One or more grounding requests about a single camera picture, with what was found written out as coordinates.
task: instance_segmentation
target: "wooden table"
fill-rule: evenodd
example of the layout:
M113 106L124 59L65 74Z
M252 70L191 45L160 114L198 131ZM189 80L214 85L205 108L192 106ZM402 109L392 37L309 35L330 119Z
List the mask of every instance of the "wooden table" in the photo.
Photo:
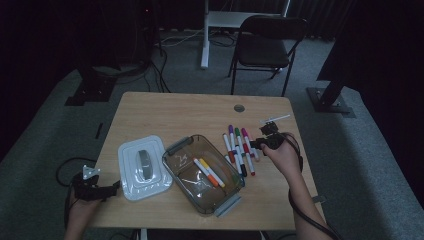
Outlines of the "wooden table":
M236 112L235 105L243 105ZM281 132L293 133L304 158L303 176L312 196L315 183L303 149L302 140L290 101L281 97L200 95L128 92L121 99L96 168L101 169L99 185L109 186L120 179L118 148L121 144L150 135L162 139L164 147L182 137L204 135L226 154L222 134L228 125L246 128L251 137L261 137L260 120L290 114L276 121ZM288 185L273 163L262 155L254 162L256 176L245 178L241 202L227 215L199 214L180 188L173 183L165 192L138 202L128 201L122 188L118 195L102 203L93 219L93 227L292 230L292 208L288 202Z

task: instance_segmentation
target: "white plastic lid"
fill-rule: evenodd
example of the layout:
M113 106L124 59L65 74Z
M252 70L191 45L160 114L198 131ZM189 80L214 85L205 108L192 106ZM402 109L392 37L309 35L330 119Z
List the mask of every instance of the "white plastic lid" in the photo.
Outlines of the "white plastic lid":
M150 164L146 164L145 153ZM161 193L172 185L172 177L162 163L162 140L155 135L122 144L118 149L122 190L130 201Z

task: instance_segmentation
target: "chair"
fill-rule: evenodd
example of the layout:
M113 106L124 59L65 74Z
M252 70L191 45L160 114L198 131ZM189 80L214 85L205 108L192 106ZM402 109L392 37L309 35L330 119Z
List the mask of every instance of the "chair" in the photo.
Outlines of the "chair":
M296 47L306 35L308 24L299 18L286 18L280 16L254 15L248 17L240 26L234 50L233 59L228 72L230 77L233 72L231 95L234 94L234 85L237 70L271 71L270 79L280 69L288 66L284 82L284 97L289 81L291 68L296 53ZM283 41L291 40L290 50L286 50ZM238 63L248 68L237 68Z

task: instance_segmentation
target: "chair backrest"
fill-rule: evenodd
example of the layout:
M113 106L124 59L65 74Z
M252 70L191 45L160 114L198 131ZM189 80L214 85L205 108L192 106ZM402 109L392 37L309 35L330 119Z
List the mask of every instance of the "chair backrest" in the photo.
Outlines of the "chair backrest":
M243 21L239 34L249 32L271 39L301 41L307 29L308 23L305 19L254 15Z

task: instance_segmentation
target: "tripod base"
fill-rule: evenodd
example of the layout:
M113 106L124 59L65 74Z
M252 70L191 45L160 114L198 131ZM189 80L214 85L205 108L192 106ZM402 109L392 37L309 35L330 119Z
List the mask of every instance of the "tripod base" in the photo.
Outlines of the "tripod base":
M323 105L321 102L322 93L325 88L306 88L309 98L316 112L341 113L345 118L356 118L351 107L347 107L341 95L339 95L332 105Z
M87 91L84 81L81 82L75 95L69 97L65 106L83 106L85 102L108 102L117 78L97 76L102 83L96 90Z

